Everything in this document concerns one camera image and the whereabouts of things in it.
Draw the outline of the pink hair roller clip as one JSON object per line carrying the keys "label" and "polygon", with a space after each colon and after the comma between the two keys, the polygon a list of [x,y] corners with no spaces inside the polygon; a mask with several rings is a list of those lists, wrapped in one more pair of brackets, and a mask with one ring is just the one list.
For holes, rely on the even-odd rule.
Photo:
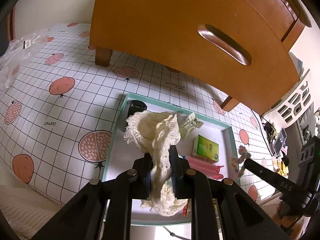
{"label": "pink hair roller clip", "polygon": [[224,167],[223,165],[215,165],[204,159],[192,156],[179,155],[179,157],[186,159],[190,168],[202,172],[210,179],[221,180],[224,178],[223,174],[220,173],[220,169]]}

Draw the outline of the red snack packet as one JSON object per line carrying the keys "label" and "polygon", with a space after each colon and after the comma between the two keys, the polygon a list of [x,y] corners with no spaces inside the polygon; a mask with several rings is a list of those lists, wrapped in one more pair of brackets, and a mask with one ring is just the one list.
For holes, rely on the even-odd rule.
{"label": "red snack packet", "polygon": [[191,199],[188,199],[185,206],[183,207],[182,213],[184,216],[191,214]]}

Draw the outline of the green tissue pack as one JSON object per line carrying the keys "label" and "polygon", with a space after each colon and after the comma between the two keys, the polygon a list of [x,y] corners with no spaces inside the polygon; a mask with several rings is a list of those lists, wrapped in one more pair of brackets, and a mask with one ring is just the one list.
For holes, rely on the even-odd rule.
{"label": "green tissue pack", "polygon": [[217,163],[219,161],[219,145],[202,135],[197,135],[193,141],[191,155]]}

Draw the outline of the cream knitted cloth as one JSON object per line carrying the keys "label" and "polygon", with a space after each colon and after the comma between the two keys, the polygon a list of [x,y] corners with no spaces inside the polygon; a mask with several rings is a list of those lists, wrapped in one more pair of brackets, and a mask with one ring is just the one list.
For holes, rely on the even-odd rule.
{"label": "cream knitted cloth", "polygon": [[164,217],[174,216],[187,204],[186,199],[175,197],[173,186],[168,184],[172,175],[169,148],[181,139],[177,115],[143,111],[128,117],[126,122],[124,139],[150,154],[153,162],[150,195],[140,206]]}

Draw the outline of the pastel rope toy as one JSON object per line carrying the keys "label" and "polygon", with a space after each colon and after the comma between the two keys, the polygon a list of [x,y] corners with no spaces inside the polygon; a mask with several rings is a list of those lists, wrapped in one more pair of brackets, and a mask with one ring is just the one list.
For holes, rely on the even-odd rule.
{"label": "pastel rope toy", "polygon": [[244,166],[239,168],[239,165],[242,164],[246,159],[250,159],[251,154],[242,145],[240,145],[238,149],[238,153],[240,154],[240,157],[238,158],[238,157],[232,156],[230,158],[230,165],[235,172],[235,178],[240,179],[244,175],[246,168]]}

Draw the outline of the black small device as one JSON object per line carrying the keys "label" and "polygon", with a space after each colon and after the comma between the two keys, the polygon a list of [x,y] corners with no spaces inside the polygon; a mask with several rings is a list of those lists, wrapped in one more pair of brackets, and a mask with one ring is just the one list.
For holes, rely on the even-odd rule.
{"label": "black small device", "polygon": [[147,105],[140,100],[127,100],[124,105],[123,112],[121,114],[120,130],[125,132],[127,128],[127,118],[133,116],[137,112],[143,112],[147,110]]}

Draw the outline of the teal shallow tray box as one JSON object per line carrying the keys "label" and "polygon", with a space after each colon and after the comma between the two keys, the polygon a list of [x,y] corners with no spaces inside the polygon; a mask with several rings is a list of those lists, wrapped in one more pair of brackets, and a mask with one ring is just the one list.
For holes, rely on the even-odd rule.
{"label": "teal shallow tray box", "polygon": [[[182,123],[191,113],[190,110],[169,103],[164,103],[138,94],[128,93],[120,106],[120,111],[116,116],[116,122],[112,128],[112,139],[106,157],[103,181],[116,178],[119,174],[131,168],[136,159],[144,157],[144,154],[136,145],[127,144],[124,140],[127,113],[129,104],[132,100],[144,102],[147,105],[147,110],[151,112],[174,113],[177,115],[179,123]],[[217,162],[217,165],[222,167],[220,173],[223,174],[225,178],[232,177],[229,159],[230,157],[237,155],[232,127],[198,113],[196,116],[203,122],[203,126],[194,129],[187,138],[180,140],[177,145],[178,154],[182,156],[191,155],[193,140],[197,135],[201,135],[219,145],[219,161]],[[134,199],[132,201],[132,225],[176,225],[189,223],[191,221],[191,215],[185,216],[183,213],[179,212],[172,217],[163,217],[156,212],[151,212],[149,208],[140,207],[140,205],[140,200]]]}

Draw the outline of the cluttered desk items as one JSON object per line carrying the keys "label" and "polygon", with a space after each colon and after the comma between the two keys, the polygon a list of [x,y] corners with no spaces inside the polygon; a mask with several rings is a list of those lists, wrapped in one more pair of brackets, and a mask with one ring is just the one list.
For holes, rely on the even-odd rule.
{"label": "cluttered desk items", "polygon": [[311,105],[291,126],[281,129],[271,145],[272,153],[285,158],[289,180],[297,181],[301,150],[314,136],[319,137],[319,111],[314,111]]}

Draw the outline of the white hair claw clip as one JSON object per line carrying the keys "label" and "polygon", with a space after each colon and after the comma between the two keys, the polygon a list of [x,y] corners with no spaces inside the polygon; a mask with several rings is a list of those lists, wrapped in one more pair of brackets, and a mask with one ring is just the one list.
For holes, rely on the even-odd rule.
{"label": "white hair claw clip", "polygon": [[181,139],[185,139],[195,128],[201,128],[203,122],[194,112],[190,113],[182,124],[179,124]]}

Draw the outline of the pomegranate grid bed sheet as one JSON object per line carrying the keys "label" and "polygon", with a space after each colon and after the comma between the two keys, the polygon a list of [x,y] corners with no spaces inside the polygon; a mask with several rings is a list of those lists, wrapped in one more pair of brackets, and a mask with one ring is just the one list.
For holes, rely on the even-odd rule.
{"label": "pomegranate grid bed sheet", "polygon": [[28,185],[65,203],[93,176],[97,165],[78,151],[81,138],[96,130],[113,132],[127,93],[136,93],[203,114],[232,127],[235,144],[272,168],[259,115],[240,105],[223,112],[224,92],[184,73],[141,57],[114,51],[111,64],[94,63],[89,25],[60,23],[47,45],[22,70],[1,98],[1,159],[32,159]]}

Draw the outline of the clear plastic bag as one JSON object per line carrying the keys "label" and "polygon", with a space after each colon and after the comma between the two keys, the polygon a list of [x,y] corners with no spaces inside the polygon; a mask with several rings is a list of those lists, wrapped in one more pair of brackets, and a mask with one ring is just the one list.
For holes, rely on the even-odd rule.
{"label": "clear plastic bag", "polygon": [[43,28],[20,39],[14,39],[1,56],[1,92],[5,93],[18,74],[48,43],[49,30]]}

